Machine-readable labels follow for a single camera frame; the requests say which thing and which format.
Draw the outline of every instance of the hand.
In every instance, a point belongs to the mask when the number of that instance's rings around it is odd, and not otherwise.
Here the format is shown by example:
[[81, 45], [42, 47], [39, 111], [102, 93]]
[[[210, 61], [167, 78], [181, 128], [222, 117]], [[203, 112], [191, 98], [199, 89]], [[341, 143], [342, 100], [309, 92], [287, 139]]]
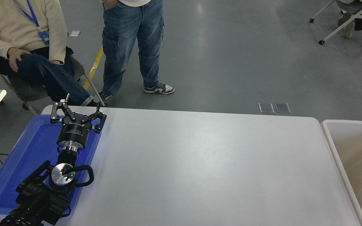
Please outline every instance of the hand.
[[9, 48], [7, 54], [9, 55], [9, 66], [12, 68], [14, 72], [18, 72], [19, 68], [16, 61], [17, 60], [22, 61], [22, 58], [20, 56], [31, 53], [26, 50], [21, 50], [16, 47], [11, 47]]
[[102, 0], [104, 5], [104, 10], [109, 10], [118, 5], [118, 0]]

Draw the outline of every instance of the jeans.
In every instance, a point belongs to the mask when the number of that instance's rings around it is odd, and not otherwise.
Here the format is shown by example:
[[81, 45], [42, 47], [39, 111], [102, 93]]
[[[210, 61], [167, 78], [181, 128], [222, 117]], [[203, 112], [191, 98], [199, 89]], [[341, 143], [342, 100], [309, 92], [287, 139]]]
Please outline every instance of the jeans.
[[85, 106], [92, 97], [75, 80], [74, 69], [68, 55], [65, 64], [58, 65], [48, 60], [49, 49], [33, 50], [32, 54], [23, 55], [22, 61], [17, 61], [18, 72], [15, 73], [28, 83], [43, 84], [46, 86], [47, 95], [55, 102], [65, 99], [70, 93], [69, 105]]
[[106, 55], [103, 93], [113, 95], [121, 86], [132, 48], [138, 39], [139, 65], [145, 87], [159, 84], [159, 56], [163, 38], [163, 0], [140, 7], [121, 2], [104, 12], [103, 51]]

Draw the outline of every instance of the yellow floor line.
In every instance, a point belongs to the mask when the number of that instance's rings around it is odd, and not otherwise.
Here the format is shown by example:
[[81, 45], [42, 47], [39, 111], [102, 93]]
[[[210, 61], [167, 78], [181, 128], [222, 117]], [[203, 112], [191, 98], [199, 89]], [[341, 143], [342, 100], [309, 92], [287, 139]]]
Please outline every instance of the yellow floor line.
[[[89, 72], [90, 79], [93, 79], [93, 76], [95, 75], [97, 66], [99, 65], [102, 56], [103, 56], [103, 46], [101, 46], [99, 54], [96, 57], [95, 63], [93, 63], [92, 69], [90, 69]], [[89, 88], [89, 85], [90, 85], [89, 81], [86, 80], [85, 84], [83, 85], [83, 88], [87, 90]]]

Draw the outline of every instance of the office chair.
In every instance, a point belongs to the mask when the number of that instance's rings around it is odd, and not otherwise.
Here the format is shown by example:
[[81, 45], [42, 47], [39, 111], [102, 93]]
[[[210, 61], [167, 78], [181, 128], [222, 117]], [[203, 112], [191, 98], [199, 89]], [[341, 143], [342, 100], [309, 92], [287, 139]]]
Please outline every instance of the office chair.
[[310, 19], [310, 22], [313, 23], [314, 18], [320, 12], [322, 12], [325, 8], [330, 6], [333, 2], [336, 2], [336, 4], [340, 7], [340, 9], [346, 11], [347, 13], [352, 14], [352, 16], [350, 17], [349, 20], [347, 20], [345, 23], [343, 23], [340, 27], [338, 27], [336, 30], [334, 30], [332, 33], [330, 33], [324, 39], [320, 40], [318, 42], [320, 45], [323, 45], [329, 38], [331, 38], [333, 35], [335, 35], [339, 30], [342, 30], [344, 27], [346, 27], [350, 22], [352, 22], [356, 18], [362, 19], [362, 0], [359, 0], [359, 1], [360, 2], [355, 1], [355, 0], [332, 0]]
[[[99, 101], [102, 103], [103, 106], [105, 106], [104, 102], [102, 101], [102, 98], [99, 96], [96, 86], [93, 84], [89, 76], [85, 74], [85, 69], [82, 66], [82, 64], [79, 63], [79, 61], [76, 60], [72, 55], [69, 55], [69, 59], [71, 60], [74, 68], [75, 79], [77, 80], [82, 75], [84, 75], [86, 79], [89, 81], [90, 85], [92, 86]], [[35, 116], [38, 116], [39, 113], [37, 113], [34, 110], [34, 108], [31, 106], [29, 102], [46, 97], [47, 96], [46, 89], [41, 84], [28, 83], [23, 79], [21, 79], [20, 77], [18, 77], [17, 75], [15, 75], [14, 73], [4, 72], [4, 74], [2, 74], [0, 72], [0, 77], [4, 81], [4, 83], [16, 94], [16, 96], [24, 102], [22, 104], [22, 107], [26, 110], [30, 110]]]

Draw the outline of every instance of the sneaker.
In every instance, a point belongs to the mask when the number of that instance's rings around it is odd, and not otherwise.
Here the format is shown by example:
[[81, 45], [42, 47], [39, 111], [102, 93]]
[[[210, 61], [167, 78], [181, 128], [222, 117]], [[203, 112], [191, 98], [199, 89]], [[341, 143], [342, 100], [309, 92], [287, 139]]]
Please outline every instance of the sneaker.
[[94, 102], [93, 100], [91, 102], [89, 102], [86, 107], [97, 107], [97, 104], [96, 102]]
[[104, 103], [106, 102], [106, 100], [108, 100], [110, 97], [112, 97], [112, 95], [107, 95], [107, 94], [103, 93], [103, 90], [99, 91], [99, 95]]
[[174, 87], [159, 83], [152, 88], [144, 87], [145, 93], [161, 93], [161, 94], [172, 94], [174, 92]]
[[353, 36], [354, 27], [356, 26], [356, 23], [353, 20], [346, 26], [346, 39], [351, 39]]
[[[351, 17], [352, 17], [352, 15], [350, 13], [344, 14], [343, 17], [337, 21], [337, 25], [340, 27], [342, 24], [344, 24], [346, 21], [348, 21]], [[353, 20], [344, 28], [346, 30], [346, 32], [345, 32], [346, 39], [351, 39], [351, 37], [353, 36], [354, 27], [356, 26], [355, 21], [356, 20]]]
[[337, 21], [337, 26], [340, 27], [344, 22], [348, 21], [352, 17], [350, 13], [345, 13], [342, 18]]

